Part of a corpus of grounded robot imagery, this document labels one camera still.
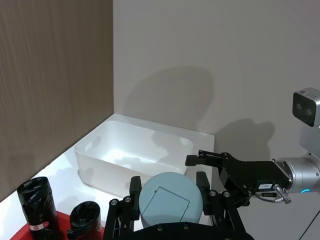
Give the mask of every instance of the blue light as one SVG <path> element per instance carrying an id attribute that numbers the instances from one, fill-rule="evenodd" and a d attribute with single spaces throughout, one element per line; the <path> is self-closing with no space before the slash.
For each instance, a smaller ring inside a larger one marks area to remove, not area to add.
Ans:
<path id="1" fill-rule="evenodd" d="M 307 188 L 307 189 L 305 189 L 305 190 L 302 190 L 302 191 L 301 191 L 301 193 L 302 193 L 302 194 L 304 194 L 304 193 L 308 193 L 308 192 L 310 192 L 310 189 L 309 189 L 309 188 Z"/>

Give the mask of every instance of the black roll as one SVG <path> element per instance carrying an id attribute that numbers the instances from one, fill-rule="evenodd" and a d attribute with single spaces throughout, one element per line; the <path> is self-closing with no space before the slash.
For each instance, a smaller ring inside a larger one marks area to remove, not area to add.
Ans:
<path id="1" fill-rule="evenodd" d="M 70 215 L 69 240 L 101 240 L 100 207 L 94 201 L 85 201 L 76 206 Z"/>
<path id="2" fill-rule="evenodd" d="M 23 214 L 34 240 L 61 240 L 57 211 L 48 178 L 36 177 L 17 188 Z"/>

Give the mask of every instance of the silver cylinder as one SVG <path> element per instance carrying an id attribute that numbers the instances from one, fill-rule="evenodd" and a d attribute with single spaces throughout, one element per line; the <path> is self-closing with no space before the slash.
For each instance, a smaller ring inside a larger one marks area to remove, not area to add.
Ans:
<path id="1" fill-rule="evenodd" d="M 281 157 L 275 164 L 290 179 L 288 193 L 320 192 L 320 160 L 315 156 Z"/>

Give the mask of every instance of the white storage box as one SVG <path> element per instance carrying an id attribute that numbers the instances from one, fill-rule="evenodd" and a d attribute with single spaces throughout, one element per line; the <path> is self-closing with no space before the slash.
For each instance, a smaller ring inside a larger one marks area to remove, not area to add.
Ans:
<path id="1" fill-rule="evenodd" d="M 185 174 L 193 148 L 184 137 L 110 120 L 81 139 L 74 151 L 85 184 L 124 197 L 133 176 L 141 176 L 143 185 L 160 173 Z"/>

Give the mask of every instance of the red tray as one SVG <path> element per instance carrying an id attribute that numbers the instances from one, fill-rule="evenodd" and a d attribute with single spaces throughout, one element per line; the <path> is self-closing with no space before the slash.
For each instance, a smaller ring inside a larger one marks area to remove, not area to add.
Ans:
<path id="1" fill-rule="evenodd" d="M 68 240 L 67 238 L 67 230 L 70 229 L 70 216 L 64 214 L 62 212 L 57 211 L 58 221 L 60 230 L 64 234 L 64 239 Z M 24 225 L 10 240 L 33 240 L 29 231 L 29 225 Z M 101 236 L 103 236 L 105 228 L 102 228 Z"/>

